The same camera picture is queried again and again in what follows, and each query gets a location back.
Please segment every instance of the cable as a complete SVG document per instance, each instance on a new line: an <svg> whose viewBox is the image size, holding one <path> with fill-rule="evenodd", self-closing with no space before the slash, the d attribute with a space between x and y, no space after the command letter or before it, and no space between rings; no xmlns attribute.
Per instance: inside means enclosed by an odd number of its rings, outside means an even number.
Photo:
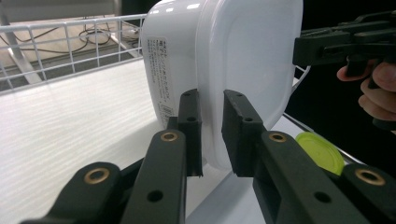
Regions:
<svg viewBox="0 0 396 224"><path fill-rule="evenodd" d="M74 50L72 50L71 52L72 53L75 53L75 52L77 52L77 51L80 51L80 50L82 50L82 49L84 49L85 47L87 47L88 46L88 44L96 44L95 42L93 42L93 41L91 41L90 40L90 37L89 36L85 36L85 39L82 37L82 34L84 34L84 33L86 33L86 35L95 35L95 34L97 34L97 33L105 33L105 32L110 32L110 27L109 27L109 25L108 25L108 23L106 22L106 30L103 30L103 29L96 29L96 32L95 32L95 29L94 28L89 28L89 29L87 29L87 25L86 24L84 24L84 30L82 31L82 32L80 32L79 34L78 34L78 36L79 36L79 40L81 40L83 43L84 43L84 45L82 46L82 47L80 47L80 48L78 48L78 49L74 49ZM46 31L46 32L44 32L44 33L42 33L42 34L40 34L40 35L37 35L37 36L34 36L33 38L30 38L30 39L26 39L26 40L21 40L21 39L19 39L17 36L15 36L19 41L21 41L21 42L29 42L29 41L32 41L33 39L36 39L36 38L39 38L40 36L43 36L43 35L46 35L46 34L48 34L48 33L50 33L50 32L53 32L54 30L56 30L56 29L58 29L59 27L55 27L55 28L52 28L52 29L50 29L50 30L48 30L48 31ZM2 36L0 36L0 38L9 46L9 43L2 37ZM107 35L107 40L105 41L105 42L102 42L102 43L98 43L98 45L99 46L102 46L102 45L105 45L105 44L107 44L109 41L111 40L111 35ZM35 49L21 49L21 50L29 50L29 51L35 51ZM69 53L69 51L59 51L59 50L50 50L50 49L36 49L37 51L43 51L43 52L49 52L49 53L59 53L59 54L68 54Z"/></svg>
<svg viewBox="0 0 396 224"><path fill-rule="evenodd" d="M36 36L33 36L32 38L25 39L25 40L19 39L16 35L15 35L15 38L17 38L17 40L19 40L19 41L25 43L25 42L32 41L33 39L39 38L39 37L41 37L41 36L43 36L43 35L47 35L47 34L51 33L51 32L54 31L54 30L57 30L57 29L59 29L59 27L52 28L52 29L50 29L50 30L48 30L48 31L46 31L46 32L44 32L44 33L42 33L42 34L40 34L40 35L36 35Z"/></svg>

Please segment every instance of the wire rack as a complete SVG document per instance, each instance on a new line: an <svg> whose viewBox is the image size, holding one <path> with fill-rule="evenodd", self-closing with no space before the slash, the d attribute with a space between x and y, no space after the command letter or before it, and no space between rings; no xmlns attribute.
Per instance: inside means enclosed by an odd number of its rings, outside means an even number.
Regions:
<svg viewBox="0 0 396 224"><path fill-rule="evenodd" d="M0 27L0 92L142 58L146 14Z"/></svg>

